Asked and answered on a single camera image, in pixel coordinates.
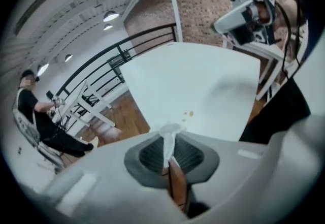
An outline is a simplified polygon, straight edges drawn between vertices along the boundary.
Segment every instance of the lamp shade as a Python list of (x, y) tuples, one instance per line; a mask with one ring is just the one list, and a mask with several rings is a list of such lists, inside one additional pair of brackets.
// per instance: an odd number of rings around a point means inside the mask
[(111, 24), (106, 24), (105, 25), (105, 27), (104, 27), (104, 31), (106, 31), (106, 30), (108, 30), (108, 29), (110, 29), (110, 28), (112, 28), (113, 26), (111, 25)]
[(67, 54), (66, 58), (64, 59), (65, 62), (67, 62), (68, 60), (70, 60), (72, 58), (73, 55), (71, 54)]
[(45, 65), (43, 65), (43, 66), (38, 66), (38, 69), (37, 69), (37, 76), (39, 77), (39, 76), (41, 76), (45, 71), (46, 71), (46, 69), (47, 69), (47, 67), (49, 67), (49, 64), (47, 63), (47, 64), (45, 64)]
[(115, 18), (118, 17), (118, 16), (119, 16), (119, 14), (116, 13), (115, 11), (113, 11), (113, 10), (108, 11), (108, 12), (104, 15), (103, 22), (111, 21), (111, 20), (115, 19)]

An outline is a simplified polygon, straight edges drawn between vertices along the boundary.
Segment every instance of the wooden floor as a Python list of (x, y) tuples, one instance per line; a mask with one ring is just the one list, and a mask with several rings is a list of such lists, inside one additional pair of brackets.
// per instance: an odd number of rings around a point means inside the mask
[[(265, 97), (260, 101), (255, 101), (254, 107), (249, 118), (249, 122), (259, 114), (265, 102)], [(109, 136), (105, 136), (105, 133), (103, 133), (105, 132), (105, 123), (103, 123), (96, 117), (90, 122), (91, 127), (84, 127), (75, 137), (79, 138), (82, 136), (83, 140), (90, 141), (95, 136), (100, 136), (101, 138), (99, 146), (102, 146), (149, 132), (149, 126), (144, 117), (142, 116), (130, 92), (126, 92), (125, 94), (120, 96), (111, 105), (112, 109), (106, 109), (101, 113), (105, 115), (108, 119), (115, 122), (116, 128), (122, 131), (118, 138), (111, 138)], [(76, 160), (78, 160), (77, 158), (70, 155), (64, 155), (62, 159), (64, 160), (67, 166), (71, 165)]]

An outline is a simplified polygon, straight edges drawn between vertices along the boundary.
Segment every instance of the black pants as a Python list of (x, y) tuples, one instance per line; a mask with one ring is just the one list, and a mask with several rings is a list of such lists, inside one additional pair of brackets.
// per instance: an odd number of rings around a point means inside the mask
[(41, 141), (57, 151), (75, 157), (82, 157), (85, 155), (85, 151), (91, 151), (93, 149), (92, 144), (79, 142), (61, 129), (56, 129), (51, 137), (44, 137)]

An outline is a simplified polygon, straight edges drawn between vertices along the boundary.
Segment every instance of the robotic arm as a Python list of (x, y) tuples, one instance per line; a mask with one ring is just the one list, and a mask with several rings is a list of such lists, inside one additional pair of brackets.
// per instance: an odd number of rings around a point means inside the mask
[[(253, 41), (272, 45), (274, 39), (273, 23), (276, 19), (275, 0), (230, 0), (232, 10), (213, 23), (212, 28), (235, 45)], [(257, 9), (257, 2), (264, 2), (270, 20), (262, 22)]]

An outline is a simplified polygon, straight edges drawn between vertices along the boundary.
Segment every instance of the black railing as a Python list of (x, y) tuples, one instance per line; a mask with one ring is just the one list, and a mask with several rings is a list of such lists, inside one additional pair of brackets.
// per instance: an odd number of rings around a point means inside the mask
[[(113, 91), (116, 87), (118, 87), (120, 84), (124, 83), (124, 79), (121, 75), (121, 73), (117, 73), (117, 68), (119, 68), (122, 64), (125, 64), (126, 62), (132, 60), (133, 58), (143, 54), (144, 52), (157, 47), (161, 44), (170, 42), (170, 41), (174, 41), (176, 42), (176, 35), (175, 35), (175, 29), (174, 27), (176, 26), (175, 23), (171, 23), (171, 24), (166, 24), (166, 25), (162, 25), (162, 26), (158, 26), (149, 30), (145, 30), (142, 31), (140, 33), (137, 33), (135, 35), (132, 35), (128, 38), (123, 39), (122, 41), (119, 41), (118, 43), (115, 43), (109, 47), (107, 47), (106, 49), (104, 49), (103, 51), (99, 52), (98, 54), (96, 54), (94, 57), (92, 57), (90, 60), (88, 60), (87, 62), (85, 62), (73, 75), (71, 75), (71, 77), (63, 84), (63, 86), (59, 89), (59, 91), (56, 93), (57, 96), (62, 96), (63, 93), (65, 93), (67, 96), (64, 98), (66, 99), (84, 80), (88, 79), (91, 75), (93, 75), (96, 71), (98, 71), (100, 68), (104, 67), (105, 65), (109, 64), (109, 62), (114, 58), (117, 57), (121, 57), (121, 61), (118, 63), (118, 65), (111, 67), (110, 70), (105, 71), (103, 74), (101, 74), (98, 78), (96, 78), (90, 85), (94, 85), (95, 83), (97, 83), (99, 80), (101, 80), (103, 77), (105, 77), (107, 74), (109, 74), (110, 72), (113, 72), (115, 74), (114, 77), (110, 78), (107, 82), (105, 82), (104, 84), (102, 84), (99, 88), (96, 89), (96, 91), (100, 91), (103, 87), (105, 87), (108, 83), (112, 82), (114, 79), (118, 78), (119, 82), (117, 84), (115, 84), (113, 87), (111, 87), (110, 89), (108, 89), (107, 91), (105, 91), (105, 93), (103, 93), (101, 96), (104, 97), (106, 94), (108, 94), (109, 92)], [(164, 33), (162, 35), (156, 36), (154, 38), (151, 38), (149, 40), (146, 40), (140, 44), (137, 44), (135, 46), (133, 46), (132, 48), (128, 48), (125, 50), (121, 49), (121, 45), (125, 44), (133, 39), (139, 38), (141, 36), (147, 35), (149, 33), (152, 33), (154, 31), (160, 31), (163, 29), (168, 29), (170, 28), (171, 31), (170, 33), (166, 33), (164, 30)], [(132, 49), (135, 49), (143, 44), (146, 43), (150, 43), (153, 40), (157, 40), (159, 38), (162, 37), (168, 37), (171, 36), (170, 39), (164, 40), (162, 42), (156, 43), (156, 41), (154, 42), (155, 44), (150, 46), (149, 48), (146, 48), (145, 50), (142, 50), (141, 52), (136, 53), (133, 56), (128, 55), (128, 52)], [(90, 66), (94, 61), (98, 60), (99, 58), (101, 58), (104, 54), (108, 53), (109, 51), (112, 51), (113, 49), (117, 49), (118, 50), (118, 54), (115, 55), (113, 58), (105, 61), (104, 63), (102, 63), (101, 65), (97, 66), (96, 68), (94, 68), (94, 70), (92, 70), (86, 77), (84, 77), (76, 86), (71, 86), (71, 82), (81, 73), (83, 72), (88, 66)], [(95, 104), (97, 104), (97, 102), (99, 101), (95, 96), (93, 96), (92, 94), (89, 96), (83, 96), (83, 99), (88, 102), (91, 106), (94, 106)], [(78, 113), (80, 116), (83, 116), (87, 113), (87, 111), (82, 108), (79, 104), (77, 104), (75, 106), (75, 110), (72, 111), (73, 113)]]

